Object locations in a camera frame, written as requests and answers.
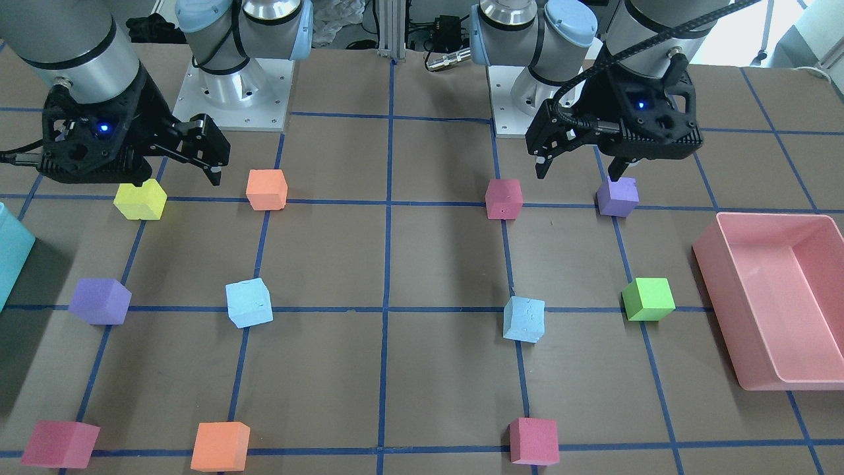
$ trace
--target light blue joint cap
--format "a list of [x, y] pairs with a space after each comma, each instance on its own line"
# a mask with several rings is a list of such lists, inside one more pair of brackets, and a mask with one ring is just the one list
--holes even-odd
[[223, 16], [231, 0], [176, 0], [176, 18], [185, 33], [196, 33]]
[[472, 50], [472, 61], [482, 66], [492, 66], [490, 58], [486, 56], [484, 33], [480, 29], [478, 5], [472, 5], [472, 9], [469, 13], [472, 15], [472, 24], [469, 26], [469, 47]]
[[293, 51], [290, 53], [291, 60], [305, 59], [311, 55], [311, 43], [314, 36], [314, 6], [311, 0], [302, 3], [302, 15], [299, 17], [299, 31], [296, 32], [296, 39], [293, 42]]
[[549, 0], [545, 17], [557, 33], [580, 47], [590, 47], [598, 31], [595, 14], [577, 0]]

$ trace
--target cube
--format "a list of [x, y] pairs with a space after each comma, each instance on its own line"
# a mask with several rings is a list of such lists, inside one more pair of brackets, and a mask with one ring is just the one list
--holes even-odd
[[511, 422], [510, 461], [543, 466], [560, 463], [557, 422], [536, 418], [518, 418]]
[[261, 277], [225, 286], [229, 319], [237, 328], [273, 321], [273, 305], [269, 290]]
[[255, 211], [282, 210], [287, 205], [287, 180], [281, 170], [250, 170], [246, 197]]
[[244, 423], [200, 423], [191, 469], [198, 472], [242, 472], [246, 469], [249, 426]]
[[665, 278], [637, 277], [621, 292], [621, 298], [628, 320], [657, 321], [677, 308]]
[[545, 334], [545, 301], [510, 297], [504, 307], [504, 337], [536, 343]]
[[607, 178], [598, 188], [598, 212], [604, 216], [626, 218], [639, 204], [636, 179], [622, 177], [614, 182]]
[[87, 468], [100, 428], [69, 421], [38, 421], [26, 445], [21, 465], [46, 468]]
[[92, 325], [120, 325], [132, 293], [114, 279], [79, 279], [68, 311]]
[[0, 310], [29, 257], [35, 236], [0, 203]]
[[167, 193], [154, 178], [143, 182], [140, 188], [131, 183], [121, 183], [114, 197], [114, 206], [128, 220], [159, 220], [166, 202]]
[[490, 180], [484, 198], [486, 217], [491, 220], [514, 220], [524, 205], [518, 180]]

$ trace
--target pink plastic container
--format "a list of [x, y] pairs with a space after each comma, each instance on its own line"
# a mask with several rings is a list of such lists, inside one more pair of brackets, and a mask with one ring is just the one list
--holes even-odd
[[718, 213], [694, 244], [746, 390], [844, 390], [844, 238], [829, 216]]

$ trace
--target green cube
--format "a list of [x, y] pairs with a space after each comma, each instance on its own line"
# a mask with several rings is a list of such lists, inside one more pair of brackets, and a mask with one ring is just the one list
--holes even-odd
[[657, 321], [673, 312], [674, 297], [668, 279], [637, 277], [621, 292], [628, 320]]

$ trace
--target plastic bag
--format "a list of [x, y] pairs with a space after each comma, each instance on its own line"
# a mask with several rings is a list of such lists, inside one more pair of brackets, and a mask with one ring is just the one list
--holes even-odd
[[325, 47], [334, 41], [337, 32], [345, 25], [363, 21], [365, 0], [313, 0], [314, 47]]

